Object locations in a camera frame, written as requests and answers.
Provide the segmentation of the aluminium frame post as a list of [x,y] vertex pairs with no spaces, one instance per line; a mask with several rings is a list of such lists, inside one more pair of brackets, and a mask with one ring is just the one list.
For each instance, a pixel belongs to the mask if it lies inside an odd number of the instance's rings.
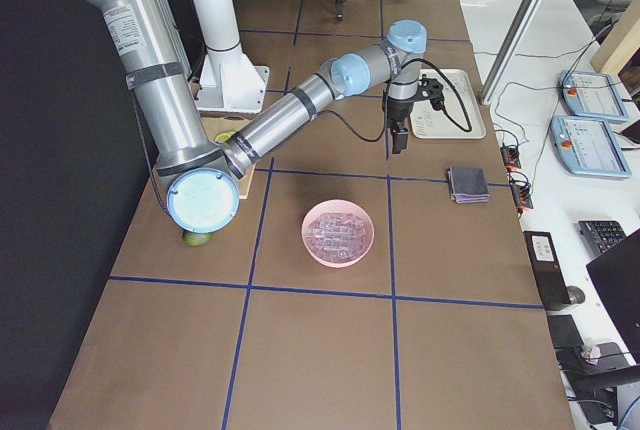
[[502,80],[510,61],[515,56],[515,51],[541,2],[542,0],[521,1],[480,93],[480,103],[482,105],[489,106],[491,104],[498,84]]

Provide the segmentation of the pink bowl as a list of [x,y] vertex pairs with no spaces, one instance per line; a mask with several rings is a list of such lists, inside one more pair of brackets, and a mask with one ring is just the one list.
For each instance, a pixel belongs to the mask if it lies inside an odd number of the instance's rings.
[[331,268],[356,264],[372,248],[375,238],[368,213],[348,200],[326,200],[305,215],[301,237],[308,253]]

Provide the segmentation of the black monitor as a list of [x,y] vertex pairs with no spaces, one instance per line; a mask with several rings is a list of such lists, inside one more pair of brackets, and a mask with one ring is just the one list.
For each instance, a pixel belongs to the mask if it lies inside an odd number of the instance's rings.
[[639,230],[595,257],[587,272],[627,350],[639,362]]

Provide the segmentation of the teach pendant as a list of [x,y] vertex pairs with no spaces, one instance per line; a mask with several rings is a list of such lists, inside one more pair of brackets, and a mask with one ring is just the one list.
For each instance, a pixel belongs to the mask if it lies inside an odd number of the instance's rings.
[[623,151],[605,120],[554,116],[550,130],[559,160],[570,173],[612,179],[631,177]]
[[573,115],[602,118],[615,124],[629,120],[617,82],[610,75],[563,70],[558,81],[563,100]]

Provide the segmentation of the green lime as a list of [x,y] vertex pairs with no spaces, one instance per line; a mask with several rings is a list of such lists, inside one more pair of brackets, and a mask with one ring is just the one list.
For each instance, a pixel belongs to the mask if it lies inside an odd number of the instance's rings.
[[184,230],[181,239],[186,245],[190,247],[199,247],[209,243],[212,236],[212,232],[198,233]]

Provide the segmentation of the black computer mouse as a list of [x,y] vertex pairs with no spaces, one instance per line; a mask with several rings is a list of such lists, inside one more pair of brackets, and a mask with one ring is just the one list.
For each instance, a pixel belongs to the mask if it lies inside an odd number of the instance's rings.
[[581,288],[569,285],[566,291],[571,305],[580,305],[586,301],[585,293]]

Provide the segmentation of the beige bear tray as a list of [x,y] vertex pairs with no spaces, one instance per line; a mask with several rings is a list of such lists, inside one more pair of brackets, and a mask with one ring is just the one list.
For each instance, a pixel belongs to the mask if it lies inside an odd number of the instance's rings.
[[467,73],[461,69],[444,69],[443,73],[458,91],[466,113],[448,83],[435,70],[424,68],[422,76],[435,78],[443,86],[446,112],[435,110],[428,100],[415,103],[410,115],[412,134],[423,140],[484,138],[486,129]]

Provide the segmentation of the grey folded cloth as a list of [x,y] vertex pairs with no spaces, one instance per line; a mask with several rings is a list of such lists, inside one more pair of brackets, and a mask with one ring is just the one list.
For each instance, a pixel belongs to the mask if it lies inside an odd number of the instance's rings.
[[490,192],[481,168],[450,167],[447,170],[450,197],[455,203],[483,203]]

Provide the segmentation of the teach pendant near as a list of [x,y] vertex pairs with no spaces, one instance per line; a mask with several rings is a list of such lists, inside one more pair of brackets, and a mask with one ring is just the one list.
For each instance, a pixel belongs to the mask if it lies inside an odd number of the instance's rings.
[[570,173],[612,179],[631,177],[623,151],[605,120],[554,116],[550,130],[559,160]]

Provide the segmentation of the pile of ice cubes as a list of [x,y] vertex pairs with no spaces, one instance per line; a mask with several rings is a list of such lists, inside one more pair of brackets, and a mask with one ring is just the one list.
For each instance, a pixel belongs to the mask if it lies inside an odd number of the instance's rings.
[[304,232],[311,253],[330,263],[346,263],[362,256],[369,247],[366,222],[353,213],[325,212]]

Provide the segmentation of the black keyboard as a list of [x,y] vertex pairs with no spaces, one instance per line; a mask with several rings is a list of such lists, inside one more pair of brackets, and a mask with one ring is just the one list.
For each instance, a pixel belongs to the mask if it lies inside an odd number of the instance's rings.
[[594,256],[606,253],[626,238],[620,223],[615,220],[580,220],[578,226]]

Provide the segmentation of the teach pendant far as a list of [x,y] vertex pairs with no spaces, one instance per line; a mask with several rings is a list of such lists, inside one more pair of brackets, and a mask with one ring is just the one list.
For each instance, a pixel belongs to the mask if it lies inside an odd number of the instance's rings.
[[617,82],[610,75],[563,70],[558,81],[563,100],[573,115],[602,118],[615,124],[629,120]]

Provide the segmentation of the lemon slices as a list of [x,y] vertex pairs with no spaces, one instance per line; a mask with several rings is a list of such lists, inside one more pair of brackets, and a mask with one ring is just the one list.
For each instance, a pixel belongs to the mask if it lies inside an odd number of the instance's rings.
[[215,136],[214,141],[217,143],[222,143],[228,141],[233,136],[232,132],[223,132],[219,133]]

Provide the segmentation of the wooden cutting board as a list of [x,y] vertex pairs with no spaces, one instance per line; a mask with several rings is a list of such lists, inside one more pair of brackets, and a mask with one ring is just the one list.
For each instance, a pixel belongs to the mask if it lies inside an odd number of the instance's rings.
[[[237,116],[202,116],[201,121],[209,140],[222,145],[225,158],[228,160],[229,169],[232,175],[237,179],[240,199],[247,199],[250,193],[255,165],[252,164],[249,158],[241,152],[241,148],[237,143],[229,143],[229,140],[231,140],[236,133],[242,130],[249,123],[249,120]],[[215,142],[215,136],[223,132],[232,132],[233,136],[226,142]]]

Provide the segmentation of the black box with label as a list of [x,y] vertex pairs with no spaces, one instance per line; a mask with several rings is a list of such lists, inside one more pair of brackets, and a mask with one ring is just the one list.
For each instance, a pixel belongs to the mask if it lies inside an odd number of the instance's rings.
[[524,231],[523,236],[540,299],[546,310],[558,311],[571,301],[549,232]]

